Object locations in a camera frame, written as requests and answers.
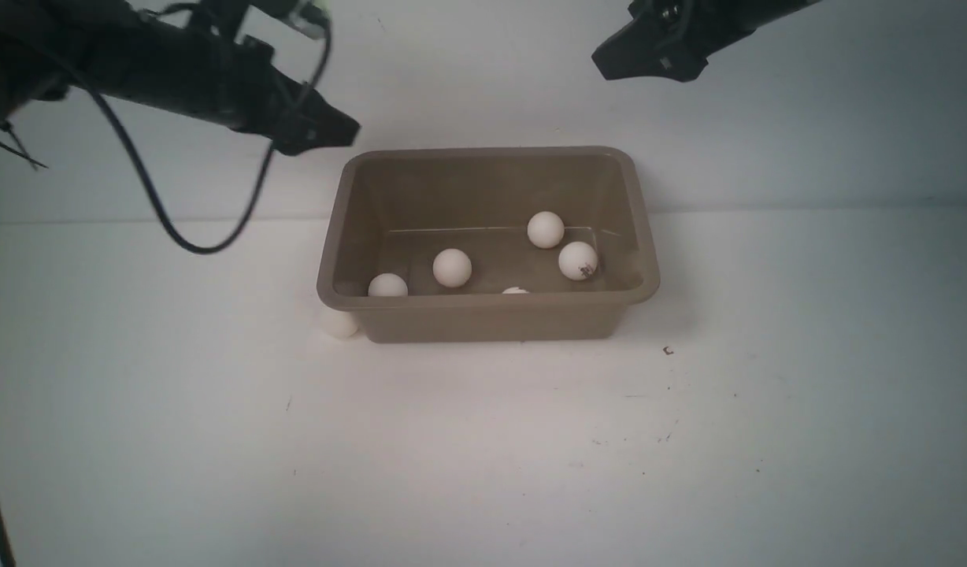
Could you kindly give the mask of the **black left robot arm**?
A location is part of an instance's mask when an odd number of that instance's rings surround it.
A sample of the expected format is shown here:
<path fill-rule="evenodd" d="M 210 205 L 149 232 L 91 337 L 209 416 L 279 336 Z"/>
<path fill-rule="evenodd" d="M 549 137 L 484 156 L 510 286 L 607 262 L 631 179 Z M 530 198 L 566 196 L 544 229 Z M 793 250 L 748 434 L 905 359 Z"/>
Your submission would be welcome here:
<path fill-rule="evenodd" d="M 182 26 L 127 1 L 0 1 L 0 126 L 30 101 L 85 87 L 232 132 L 274 140 L 286 157 L 353 145 L 360 123 L 272 64 L 270 44 L 238 40 L 249 9 L 321 39 L 307 1 L 173 1 Z"/>

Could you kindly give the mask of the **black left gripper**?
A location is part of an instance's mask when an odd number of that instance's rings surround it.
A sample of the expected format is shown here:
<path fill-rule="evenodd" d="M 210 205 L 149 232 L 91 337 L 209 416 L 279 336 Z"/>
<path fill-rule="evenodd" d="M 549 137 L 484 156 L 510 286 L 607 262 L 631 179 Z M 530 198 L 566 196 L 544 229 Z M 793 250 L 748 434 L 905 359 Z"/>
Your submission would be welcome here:
<path fill-rule="evenodd" d="M 274 47 L 252 35 L 242 40 L 195 33 L 188 79 L 188 115 L 232 132 L 271 139 L 272 149 L 297 157 L 319 148 L 350 147 L 361 125 L 312 89 L 298 90 L 272 64 Z M 304 97 L 294 115 L 295 132 L 281 132 L 289 106 Z"/>

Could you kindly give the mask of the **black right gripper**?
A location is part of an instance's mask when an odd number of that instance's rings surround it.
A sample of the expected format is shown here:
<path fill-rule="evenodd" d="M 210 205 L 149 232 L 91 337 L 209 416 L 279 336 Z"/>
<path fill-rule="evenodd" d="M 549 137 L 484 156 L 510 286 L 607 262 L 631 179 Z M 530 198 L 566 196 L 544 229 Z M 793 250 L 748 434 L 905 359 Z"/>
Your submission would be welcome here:
<path fill-rule="evenodd" d="M 708 57 L 816 1 L 634 1 L 632 23 L 591 55 L 603 79 L 700 77 Z"/>

